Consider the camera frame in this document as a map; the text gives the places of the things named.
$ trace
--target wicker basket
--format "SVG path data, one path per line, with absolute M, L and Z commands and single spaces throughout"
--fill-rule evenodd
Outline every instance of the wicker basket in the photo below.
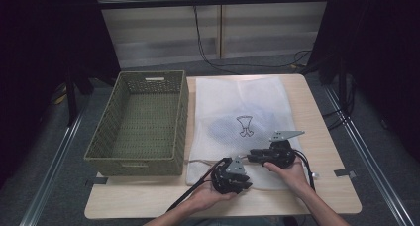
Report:
M 84 159 L 106 176 L 181 175 L 187 112 L 184 71 L 123 71 Z

